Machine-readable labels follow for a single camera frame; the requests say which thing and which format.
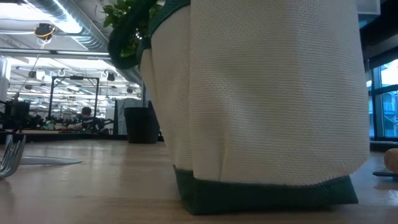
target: ceiling pipe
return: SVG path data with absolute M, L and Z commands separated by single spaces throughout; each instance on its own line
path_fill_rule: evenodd
M 6 35 L 32 35 L 35 34 L 34 31 L 19 31 L 19 30 L 0 30 L 0 34 Z M 68 34 L 65 32 L 54 32 L 52 35 L 59 37 L 89 37 L 91 35 L 82 35 L 82 34 Z
M 49 16 L 62 31 L 80 43 L 89 51 L 107 52 L 108 39 L 94 25 L 93 21 L 71 0 L 21 0 L 30 7 Z M 118 70 L 118 72 L 129 82 L 142 83 L 141 76 L 136 68 L 130 70 Z

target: woven fabric texture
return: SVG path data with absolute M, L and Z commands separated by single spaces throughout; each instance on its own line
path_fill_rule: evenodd
M 141 72 L 178 169 L 310 185 L 366 160 L 354 0 L 191 0 L 151 42 Z

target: window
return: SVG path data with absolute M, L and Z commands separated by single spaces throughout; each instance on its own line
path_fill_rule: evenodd
M 369 97 L 369 136 L 374 138 L 374 123 L 373 123 L 373 100 Z
M 386 87 L 398 84 L 398 59 L 380 66 L 381 86 Z
M 385 137 L 398 137 L 398 91 L 382 94 L 382 119 Z

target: person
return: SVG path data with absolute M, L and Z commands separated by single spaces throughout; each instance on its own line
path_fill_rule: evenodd
M 74 130 L 80 131 L 87 128 L 87 123 L 92 122 L 92 120 L 88 121 L 87 119 L 91 117 L 91 108 L 85 106 L 81 109 L 81 117 L 83 118 L 82 123 L 78 123 L 73 128 Z
M 81 109 L 81 116 L 83 118 L 90 118 L 91 117 L 91 108 L 89 108 L 88 106 L 83 107 L 83 109 Z

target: wooden table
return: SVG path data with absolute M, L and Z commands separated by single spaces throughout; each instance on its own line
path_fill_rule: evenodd
M 352 175 L 358 205 L 199 217 L 189 215 L 180 202 L 164 144 L 33 143 L 26 145 L 25 155 L 69 157 L 83 163 L 22 166 L 0 180 L 1 224 L 398 223 L 398 183 L 371 174 L 382 168 L 382 154 L 372 154 Z

